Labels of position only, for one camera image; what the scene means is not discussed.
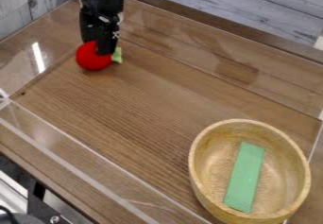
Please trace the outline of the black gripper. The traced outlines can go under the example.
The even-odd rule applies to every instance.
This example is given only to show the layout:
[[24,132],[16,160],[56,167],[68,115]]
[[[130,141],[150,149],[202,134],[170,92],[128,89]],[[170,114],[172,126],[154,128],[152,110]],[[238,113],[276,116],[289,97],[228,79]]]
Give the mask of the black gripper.
[[122,10],[124,0],[80,0],[80,37],[85,43],[96,40],[98,55],[116,50]]

